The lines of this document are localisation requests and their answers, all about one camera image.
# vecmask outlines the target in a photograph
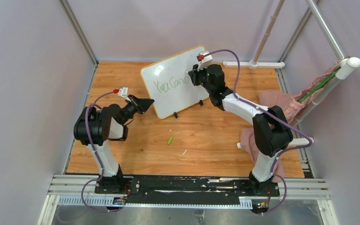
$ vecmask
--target pink towel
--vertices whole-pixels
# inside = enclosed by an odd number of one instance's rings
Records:
[[[260,104],[268,107],[273,107],[278,105],[284,111],[285,117],[288,123],[291,123],[296,115],[302,111],[308,103],[310,103],[321,91],[322,88],[314,92],[310,97],[305,99],[302,103],[299,103],[306,94],[308,94],[315,86],[319,84],[325,77],[335,71],[338,67],[333,66],[325,71],[324,74],[317,77],[309,86],[301,90],[297,95],[291,95],[288,93],[283,93],[278,90],[265,90],[259,95]],[[259,149],[255,143],[255,134],[253,128],[243,129],[240,137],[241,147],[248,152],[252,157],[253,164],[256,164],[257,156],[259,154]],[[284,166],[282,165],[281,160],[278,160],[274,172],[282,177],[285,177]],[[272,182],[278,183],[281,179],[274,177]]]

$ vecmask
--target gray wall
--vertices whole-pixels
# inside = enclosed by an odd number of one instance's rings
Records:
[[[160,60],[196,45],[251,60],[278,0],[69,0],[99,60]],[[280,58],[307,5],[287,0],[261,61]],[[235,60],[230,54],[215,60]]]
[[[36,224],[92,73],[57,0],[0,1],[0,224]]]
[[[360,1],[323,0],[320,8],[345,53],[360,58]],[[312,19],[286,61],[292,92],[336,61]],[[340,224],[360,224],[360,68],[340,83],[302,126],[316,140],[309,154],[318,176],[329,185]]]

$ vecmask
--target wooden tabletop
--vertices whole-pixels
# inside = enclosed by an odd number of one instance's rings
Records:
[[[129,94],[149,98],[140,76],[148,62],[100,62],[90,91],[88,104],[100,95],[120,86]],[[223,67],[226,85],[233,88],[237,69]],[[273,69],[241,69],[237,92],[254,102],[263,90],[278,90]],[[240,117],[214,107],[209,99],[164,120],[151,107],[144,115],[135,115],[128,125],[125,142],[110,142],[115,159],[126,174],[165,174],[197,176],[248,176],[254,165],[244,150],[239,150],[243,128],[252,126]],[[126,105],[124,99],[109,95],[99,100],[100,106]],[[173,141],[167,144],[170,137]],[[304,177],[297,151],[281,156],[287,177]],[[79,141],[74,144],[68,173],[97,173],[90,151]]]

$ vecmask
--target whiteboard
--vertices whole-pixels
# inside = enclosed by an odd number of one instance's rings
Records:
[[[201,85],[193,86],[186,73],[198,64],[196,57],[203,51],[205,47],[199,45],[141,69],[158,118],[164,119],[209,97]]]

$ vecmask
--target gray floor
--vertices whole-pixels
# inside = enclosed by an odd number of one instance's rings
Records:
[[[274,207],[278,201],[271,200]],[[94,213],[83,206],[59,206],[62,221],[77,220],[65,224],[77,225],[323,225],[316,201],[289,200],[275,212],[264,217],[253,215],[249,210],[198,210],[164,208],[124,208],[116,213]],[[60,225],[57,213],[53,225]]]

